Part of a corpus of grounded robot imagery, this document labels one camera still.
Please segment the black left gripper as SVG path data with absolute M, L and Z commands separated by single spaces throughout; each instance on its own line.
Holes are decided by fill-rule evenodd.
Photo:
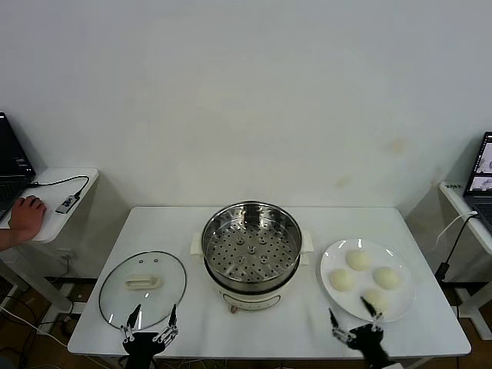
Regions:
M 177 305 L 174 304 L 168 319 L 168 325 L 157 333 L 141 332 L 133 334 L 133 330 L 141 311 L 141 305 L 129 314 L 126 324 L 120 326 L 123 334 L 123 348 L 128 359 L 125 369 L 149 369 L 154 356 L 164 351 L 164 344 L 170 344 L 178 335 Z

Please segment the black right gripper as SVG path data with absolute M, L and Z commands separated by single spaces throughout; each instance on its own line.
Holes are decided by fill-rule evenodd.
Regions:
M 387 368 L 397 364 L 396 361 L 390 359 L 381 346 L 384 337 L 383 328 L 381 327 L 383 313 L 378 312 L 374 305 L 364 297 L 361 297 L 361 302 L 370 314 L 372 322 L 346 331 L 339 325 L 334 312 L 329 308 L 333 336 L 340 342 L 347 343 L 350 349 L 360 351 L 369 368 Z

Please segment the person's hand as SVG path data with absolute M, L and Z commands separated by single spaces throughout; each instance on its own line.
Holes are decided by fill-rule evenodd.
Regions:
M 19 198 L 11 211 L 10 233 L 17 244 L 30 241 L 41 230 L 45 215 L 45 203 L 33 195 Z

